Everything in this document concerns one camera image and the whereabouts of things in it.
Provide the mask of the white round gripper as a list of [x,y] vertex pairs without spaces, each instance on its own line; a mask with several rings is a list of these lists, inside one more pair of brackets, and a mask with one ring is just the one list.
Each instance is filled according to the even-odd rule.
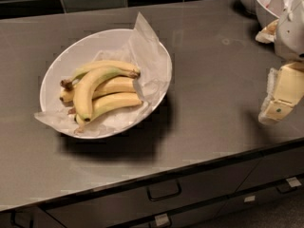
[[[304,61],[304,0],[291,5],[257,35],[263,44],[275,41],[275,54],[293,61]],[[267,96],[258,120],[276,124],[287,117],[304,97],[304,64],[290,62],[280,69],[271,68],[267,81]]]

